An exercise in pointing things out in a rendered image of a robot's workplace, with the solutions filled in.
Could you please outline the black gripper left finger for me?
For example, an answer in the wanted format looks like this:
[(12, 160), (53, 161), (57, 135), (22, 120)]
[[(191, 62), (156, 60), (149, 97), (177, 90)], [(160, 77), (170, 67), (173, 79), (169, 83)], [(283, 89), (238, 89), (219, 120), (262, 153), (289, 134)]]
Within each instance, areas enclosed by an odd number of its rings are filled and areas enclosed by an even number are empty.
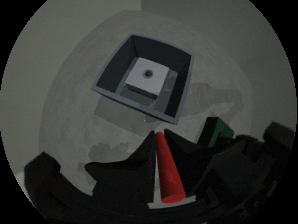
[(94, 181), (113, 185), (137, 186), (144, 194), (146, 201), (153, 202), (154, 179), (156, 179), (156, 136), (150, 131), (144, 143), (128, 159), (116, 163), (88, 163), (85, 171)]

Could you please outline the red peg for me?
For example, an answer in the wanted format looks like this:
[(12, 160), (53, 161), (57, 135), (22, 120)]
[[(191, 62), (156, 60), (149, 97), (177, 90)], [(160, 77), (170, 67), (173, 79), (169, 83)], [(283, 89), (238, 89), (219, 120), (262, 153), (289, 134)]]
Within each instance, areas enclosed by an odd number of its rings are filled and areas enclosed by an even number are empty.
[(181, 201), (182, 198), (186, 198), (186, 193), (180, 176), (178, 176), (172, 152), (169, 151), (169, 145), (166, 144), (165, 135), (162, 132), (157, 132), (154, 136), (156, 136), (161, 202), (166, 204), (166, 202)]

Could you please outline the white square plate with hole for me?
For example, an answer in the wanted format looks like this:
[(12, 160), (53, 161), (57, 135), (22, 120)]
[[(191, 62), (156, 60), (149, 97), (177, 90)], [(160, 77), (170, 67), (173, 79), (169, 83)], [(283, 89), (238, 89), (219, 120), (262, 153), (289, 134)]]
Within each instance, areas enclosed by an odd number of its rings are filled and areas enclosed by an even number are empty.
[(136, 65), (125, 81), (126, 88), (156, 100), (160, 95), (162, 85), (164, 85), (166, 73), (169, 72), (168, 69), (166, 65), (138, 57)]

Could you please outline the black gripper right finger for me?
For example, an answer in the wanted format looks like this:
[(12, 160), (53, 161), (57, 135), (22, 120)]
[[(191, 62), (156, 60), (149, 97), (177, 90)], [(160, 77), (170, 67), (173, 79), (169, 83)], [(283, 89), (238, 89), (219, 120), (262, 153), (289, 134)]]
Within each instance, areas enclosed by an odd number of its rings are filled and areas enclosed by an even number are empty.
[(169, 151), (172, 152), (186, 197), (196, 196), (194, 192), (201, 181), (206, 179), (210, 169), (225, 160), (230, 160), (231, 156), (237, 155), (238, 152), (242, 153), (243, 145), (246, 145), (246, 140), (235, 139), (233, 143), (230, 141), (229, 144), (204, 148), (185, 140), (176, 132), (170, 132), (168, 128), (165, 129), (165, 140), (169, 145)]

